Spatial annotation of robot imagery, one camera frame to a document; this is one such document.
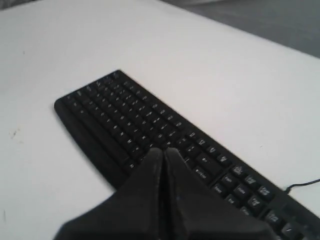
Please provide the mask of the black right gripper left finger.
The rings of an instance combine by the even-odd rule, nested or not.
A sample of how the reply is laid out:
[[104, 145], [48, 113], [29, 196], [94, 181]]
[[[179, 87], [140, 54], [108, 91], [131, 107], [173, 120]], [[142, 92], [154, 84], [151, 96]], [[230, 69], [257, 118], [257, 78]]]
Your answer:
[[63, 224], [56, 239], [171, 240], [163, 160], [162, 150], [149, 150], [138, 169], [111, 197]]

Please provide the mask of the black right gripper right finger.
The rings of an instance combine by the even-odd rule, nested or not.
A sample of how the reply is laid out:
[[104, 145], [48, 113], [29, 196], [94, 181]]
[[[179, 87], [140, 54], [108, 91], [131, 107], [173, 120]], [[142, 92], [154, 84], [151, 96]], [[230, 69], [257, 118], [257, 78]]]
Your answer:
[[162, 197], [171, 240], [273, 240], [271, 227], [221, 199], [200, 181], [178, 150], [163, 153]]

